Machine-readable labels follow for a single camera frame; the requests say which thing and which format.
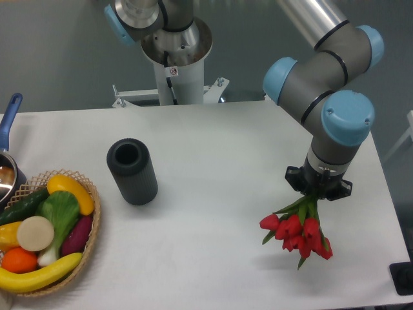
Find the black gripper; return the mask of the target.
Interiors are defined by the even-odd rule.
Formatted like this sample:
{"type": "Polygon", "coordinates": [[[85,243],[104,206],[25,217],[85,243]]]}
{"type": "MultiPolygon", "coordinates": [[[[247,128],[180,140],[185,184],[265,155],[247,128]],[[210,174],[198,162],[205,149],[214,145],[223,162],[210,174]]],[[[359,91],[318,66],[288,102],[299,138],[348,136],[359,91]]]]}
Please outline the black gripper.
{"type": "Polygon", "coordinates": [[[288,166],[285,179],[297,192],[325,197],[329,201],[349,197],[352,194],[352,182],[341,180],[342,174],[333,175],[329,170],[322,173],[310,165],[302,167],[288,166]]]}

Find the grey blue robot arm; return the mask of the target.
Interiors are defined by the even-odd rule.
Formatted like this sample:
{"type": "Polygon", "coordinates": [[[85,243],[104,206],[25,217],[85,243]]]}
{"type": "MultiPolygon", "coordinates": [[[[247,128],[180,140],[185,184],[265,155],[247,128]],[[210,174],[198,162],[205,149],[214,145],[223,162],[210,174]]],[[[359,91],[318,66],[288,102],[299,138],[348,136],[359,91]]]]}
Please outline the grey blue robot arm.
{"type": "MultiPolygon", "coordinates": [[[[285,178],[295,191],[330,201],[350,196],[344,179],[375,112],[370,100],[345,89],[383,57],[380,33],[353,26],[330,1],[280,1],[279,6],[315,50],[306,63],[284,57],[263,79],[265,94],[312,135],[301,167],[285,178]]],[[[112,1],[104,9],[125,45],[140,43],[152,62],[162,105],[205,103],[204,60],[212,48],[209,27],[191,1],[112,1]]]]}

